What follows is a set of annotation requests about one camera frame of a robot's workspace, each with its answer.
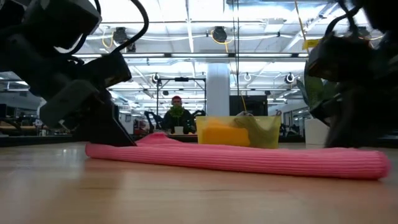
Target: yellow sponge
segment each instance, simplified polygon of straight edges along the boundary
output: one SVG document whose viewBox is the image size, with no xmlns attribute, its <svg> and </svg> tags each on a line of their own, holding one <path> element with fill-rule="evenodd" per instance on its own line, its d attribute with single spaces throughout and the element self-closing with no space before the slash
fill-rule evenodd
<svg viewBox="0 0 398 224">
<path fill-rule="evenodd" d="M 202 130 L 202 144 L 223 144 L 229 146 L 250 146 L 249 133 L 245 128 L 234 128 L 210 122 Z"/>
</svg>

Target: red beanie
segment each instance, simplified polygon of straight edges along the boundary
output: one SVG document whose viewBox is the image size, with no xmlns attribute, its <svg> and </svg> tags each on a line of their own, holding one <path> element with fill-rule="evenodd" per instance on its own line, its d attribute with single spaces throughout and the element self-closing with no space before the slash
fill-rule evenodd
<svg viewBox="0 0 398 224">
<path fill-rule="evenodd" d="M 172 98 L 172 101 L 173 101 L 174 99 L 179 99 L 179 100 L 181 100 L 181 97 L 179 97 L 179 96 L 174 96 L 174 97 Z"/>
</svg>

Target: person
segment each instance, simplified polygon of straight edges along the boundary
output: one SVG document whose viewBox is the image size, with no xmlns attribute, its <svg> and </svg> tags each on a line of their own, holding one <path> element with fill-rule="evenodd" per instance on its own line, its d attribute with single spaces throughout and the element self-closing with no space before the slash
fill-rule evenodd
<svg viewBox="0 0 398 224">
<path fill-rule="evenodd" d="M 172 106 L 182 106 L 181 97 L 173 97 Z M 166 130 L 170 129 L 171 133 L 173 134 L 175 132 L 175 126 L 183 126 L 184 134 L 188 134 L 191 131 L 190 127 L 192 127 L 193 123 L 193 117 L 188 110 L 183 109 L 183 113 L 179 118 L 173 117 L 170 113 L 170 110 L 168 110 L 168 112 L 166 112 L 166 114 L 164 115 L 162 127 Z"/>
</svg>

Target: white cup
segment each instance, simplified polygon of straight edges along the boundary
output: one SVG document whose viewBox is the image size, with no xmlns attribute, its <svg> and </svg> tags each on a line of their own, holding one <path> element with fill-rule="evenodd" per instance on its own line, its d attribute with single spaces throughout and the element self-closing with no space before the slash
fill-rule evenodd
<svg viewBox="0 0 398 224">
<path fill-rule="evenodd" d="M 183 126 L 176 126 L 174 127 L 174 134 L 184 134 L 184 127 Z"/>
</svg>

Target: wooden table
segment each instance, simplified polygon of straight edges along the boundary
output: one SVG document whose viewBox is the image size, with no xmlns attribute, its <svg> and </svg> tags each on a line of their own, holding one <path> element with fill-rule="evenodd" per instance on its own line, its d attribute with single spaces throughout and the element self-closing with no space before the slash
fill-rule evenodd
<svg viewBox="0 0 398 224">
<path fill-rule="evenodd" d="M 0 223 L 398 223 L 397 169 L 382 182 L 244 174 L 88 159 L 83 147 L 0 149 Z"/>
</svg>

